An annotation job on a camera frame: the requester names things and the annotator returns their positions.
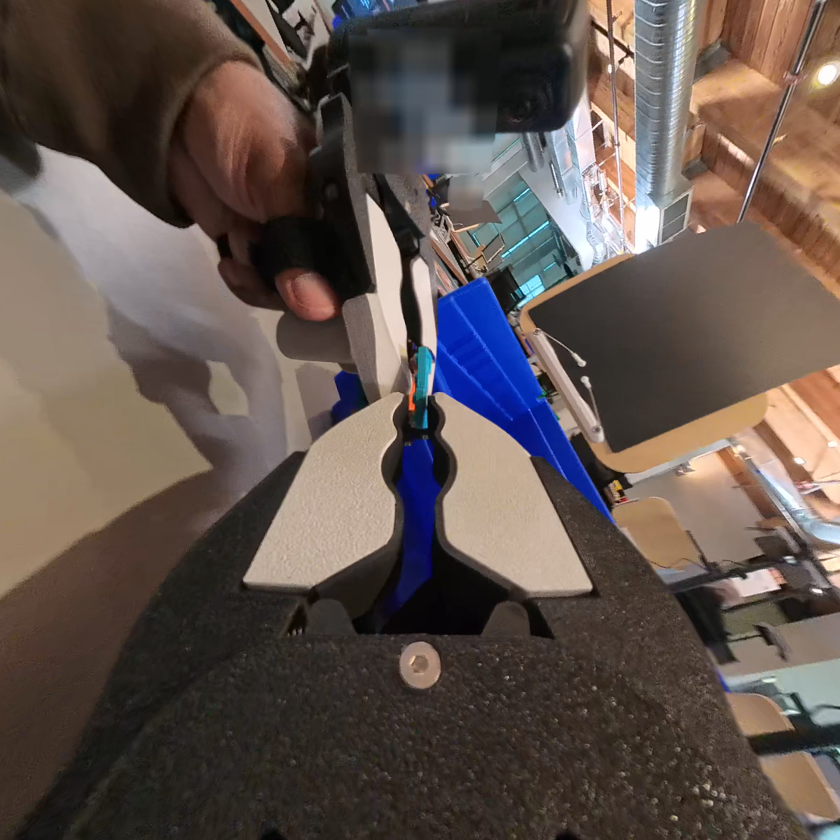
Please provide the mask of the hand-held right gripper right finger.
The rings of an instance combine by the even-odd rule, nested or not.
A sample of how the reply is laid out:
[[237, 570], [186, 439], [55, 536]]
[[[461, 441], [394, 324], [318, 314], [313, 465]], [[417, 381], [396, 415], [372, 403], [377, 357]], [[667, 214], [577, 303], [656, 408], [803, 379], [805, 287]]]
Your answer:
[[445, 472], [436, 534], [447, 556], [518, 600], [593, 593], [527, 449], [450, 395], [432, 407]]

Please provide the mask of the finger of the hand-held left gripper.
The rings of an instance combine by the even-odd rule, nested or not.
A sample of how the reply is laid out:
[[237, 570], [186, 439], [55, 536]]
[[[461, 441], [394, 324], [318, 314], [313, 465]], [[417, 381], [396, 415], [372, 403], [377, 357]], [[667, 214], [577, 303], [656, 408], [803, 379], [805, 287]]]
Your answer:
[[426, 260], [415, 255], [405, 263], [405, 323], [412, 340], [438, 355], [437, 286]]
[[365, 397], [375, 403], [410, 386], [407, 332], [401, 299], [403, 260], [382, 209], [365, 198], [373, 255], [373, 291], [352, 298], [342, 315]]

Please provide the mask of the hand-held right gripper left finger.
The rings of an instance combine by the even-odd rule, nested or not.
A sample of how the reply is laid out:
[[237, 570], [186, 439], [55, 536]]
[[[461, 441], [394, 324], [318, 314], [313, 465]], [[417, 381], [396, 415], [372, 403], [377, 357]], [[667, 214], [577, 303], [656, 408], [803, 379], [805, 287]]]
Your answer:
[[368, 613], [393, 580], [403, 544], [396, 489], [406, 397], [348, 416], [310, 447], [245, 573], [245, 588], [339, 602]]

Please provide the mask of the blue plastic bin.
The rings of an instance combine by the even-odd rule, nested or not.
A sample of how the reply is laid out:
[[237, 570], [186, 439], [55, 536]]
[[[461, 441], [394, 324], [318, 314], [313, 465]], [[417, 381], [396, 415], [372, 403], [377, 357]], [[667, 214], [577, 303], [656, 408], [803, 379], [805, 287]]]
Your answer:
[[577, 549], [594, 591], [590, 595], [518, 600], [447, 556], [436, 534], [436, 500], [445, 478], [430, 431], [406, 441], [398, 489], [406, 507], [402, 572], [395, 589], [356, 619], [365, 634], [553, 637], [554, 614], [544, 603], [571, 601], [572, 627], [602, 617], [616, 583], [598, 551], [615, 547], [613, 522], [574, 454], [518, 338], [488, 281], [478, 280], [438, 304], [435, 394], [446, 394], [491, 420], [527, 449], [549, 498]]

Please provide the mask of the blue orange toy brick assembly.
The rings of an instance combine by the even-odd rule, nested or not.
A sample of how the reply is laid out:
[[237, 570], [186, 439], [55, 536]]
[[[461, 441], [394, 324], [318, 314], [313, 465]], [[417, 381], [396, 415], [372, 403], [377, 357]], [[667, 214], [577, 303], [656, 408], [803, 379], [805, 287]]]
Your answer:
[[407, 428], [412, 436], [427, 434], [429, 398], [434, 392], [436, 357], [427, 346], [408, 342], [408, 370], [411, 375], [407, 394]]

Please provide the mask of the person's left forearm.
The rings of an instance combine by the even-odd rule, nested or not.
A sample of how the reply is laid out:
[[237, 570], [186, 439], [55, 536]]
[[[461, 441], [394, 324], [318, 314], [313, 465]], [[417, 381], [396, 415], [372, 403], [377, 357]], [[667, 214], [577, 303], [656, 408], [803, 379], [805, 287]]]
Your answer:
[[205, 2], [1, 3], [2, 156], [36, 145], [97, 166], [161, 221], [192, 221], [167, 174], [175, 127], [205, 76], [255, 53]]

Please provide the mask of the person's left hand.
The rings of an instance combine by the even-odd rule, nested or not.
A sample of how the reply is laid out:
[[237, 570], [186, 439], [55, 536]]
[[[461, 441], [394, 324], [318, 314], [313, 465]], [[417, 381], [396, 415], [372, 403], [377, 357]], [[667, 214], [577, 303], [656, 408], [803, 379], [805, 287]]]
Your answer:
[[289, 268], [270, 291], [249, 255], [249, 245], [271, 219], [313, 214], [312, 146], [309, 121], [261, 71], [226, 62], [205, 75], [184, 106], [171, 139], [167, 176], [173, 201], [205, 236], [227, 239], [217, 271], [237, 299], [325, 322], [341, 309], [325, 279]]

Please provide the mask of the beige chair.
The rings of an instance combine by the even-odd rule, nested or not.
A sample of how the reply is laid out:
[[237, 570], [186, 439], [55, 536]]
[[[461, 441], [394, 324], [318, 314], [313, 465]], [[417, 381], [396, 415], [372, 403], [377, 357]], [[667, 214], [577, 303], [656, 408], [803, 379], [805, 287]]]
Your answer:
[[614, 507], [612, 518], [664, 583], [677, 583], [709, 571], [697, 542], [666, 499], [625, 500]]
[[838, 826], [838, 723], [794, 722], [771, 698], [727, 693], [730, 712], [760, 768], [808, 826]]

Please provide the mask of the black panel with wooden edge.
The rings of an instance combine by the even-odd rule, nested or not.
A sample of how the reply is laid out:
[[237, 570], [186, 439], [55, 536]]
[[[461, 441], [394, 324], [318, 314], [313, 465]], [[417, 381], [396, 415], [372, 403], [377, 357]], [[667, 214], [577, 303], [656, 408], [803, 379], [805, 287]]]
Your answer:
[[520, 326], [594, 457], [641, 474], [759, 424], [767, 394], [839, 362], [839, 303], [740, 222], [685, 232], [534, 298]]

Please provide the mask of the silver ventilation duct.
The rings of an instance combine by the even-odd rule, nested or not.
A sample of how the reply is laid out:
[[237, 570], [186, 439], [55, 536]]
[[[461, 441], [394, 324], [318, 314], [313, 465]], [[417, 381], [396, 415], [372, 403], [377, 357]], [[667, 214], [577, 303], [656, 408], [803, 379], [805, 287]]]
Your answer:
[[687, 227], [684, 152], [706, 3], [636, 1], [634, 12], [634, 248], [642, 253]]

